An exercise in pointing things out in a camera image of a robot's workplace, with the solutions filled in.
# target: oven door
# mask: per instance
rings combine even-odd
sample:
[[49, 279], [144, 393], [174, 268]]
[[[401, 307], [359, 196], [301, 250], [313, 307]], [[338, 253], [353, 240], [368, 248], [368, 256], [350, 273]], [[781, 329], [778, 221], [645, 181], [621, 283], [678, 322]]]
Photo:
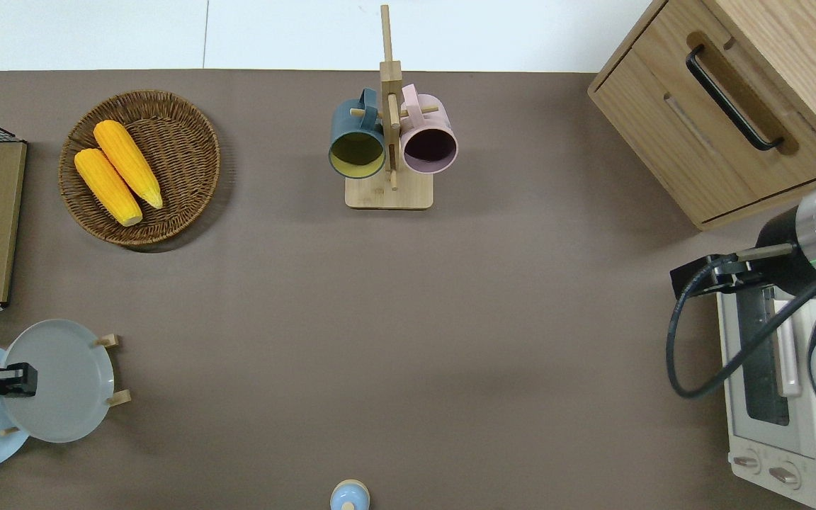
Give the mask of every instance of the oven door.
[[[721, 295], [722, 356], [729, 361], [742, 343], [791, 296], [775, 288], [752, 288]], [[816, 300], [799, 309], [770, 341], [762, 343], [726, 381], [732, 435], [816, 458], [807, 378], [808, 336], [816, 320]]]

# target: wooden cabinet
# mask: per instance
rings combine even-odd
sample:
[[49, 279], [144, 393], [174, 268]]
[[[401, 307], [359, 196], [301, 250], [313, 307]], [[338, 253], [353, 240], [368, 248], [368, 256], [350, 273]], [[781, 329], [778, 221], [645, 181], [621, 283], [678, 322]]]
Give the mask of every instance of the wooden cabinet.
[[698, 228], [793, 200], [816, 186], [816, 1], [655, 0], [589, 95]]

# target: oven knob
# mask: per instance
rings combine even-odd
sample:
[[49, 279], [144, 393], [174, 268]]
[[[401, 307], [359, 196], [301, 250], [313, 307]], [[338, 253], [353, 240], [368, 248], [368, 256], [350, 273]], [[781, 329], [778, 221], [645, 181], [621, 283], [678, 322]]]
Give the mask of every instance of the oven knob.
[[745, 450], [744, 455], [729, 454], [729, 462], [733, 465], [741, 465], [742, 468], [753, 472], [755, 475], [761, 472], [761, 461], [757, 456], [757, 452], [752, 449]]
[[799, 475], [799, 470], [791, 462], [784, 462], [781, 467], [771, 467], [768, 472], [770, 476], [783, 482], [787, 487], [797, 489], [802, 487], [802, 478]]

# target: round woven basket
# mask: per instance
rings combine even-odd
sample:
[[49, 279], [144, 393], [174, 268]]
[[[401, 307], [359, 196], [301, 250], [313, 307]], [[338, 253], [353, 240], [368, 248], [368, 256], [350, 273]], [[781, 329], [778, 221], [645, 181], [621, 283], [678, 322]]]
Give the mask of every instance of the round woven basket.
[[[140, 223], [123, 227], [101, 206], [74, 168], [74, 155], [96, 147], [100, 120], [122, 123], [143, 152], [162, 194], [162, 209], [135, 196]], [[87, 232], [123, 246], [144, 246], [191, 225], [207, 207], [220, 177], [220, 143], [210, 120], [193, 104], [168, 91], [129, 91], [90, 110], [62, 145], [59, 190], [71, 216]]]

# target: mug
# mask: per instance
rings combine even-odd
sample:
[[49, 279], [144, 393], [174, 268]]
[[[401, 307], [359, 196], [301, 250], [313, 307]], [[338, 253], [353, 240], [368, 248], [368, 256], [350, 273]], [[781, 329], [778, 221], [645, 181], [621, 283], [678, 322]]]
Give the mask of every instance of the mug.
[[[420, 174], [439, 174], [449, 168], [458, 153], [453, 126], [443, 107], [443, 101], [428, 93], [418, 94], [414, 84], [402, 87], [405, 102], [402, 110], [408, 116], [401, 119], [402, 155], [408, 168]], [[422, 113], [421, 108], [436, 106], [436, 112]]]
[[[352, 109], [363, 110], [353, 115]], [[333, 113], [329, 162], [344, 177], [364, 179], [383, 167], [383, 122], [377, 116], [376, 91], [365, 88], [360, 99], [339, 104]]]

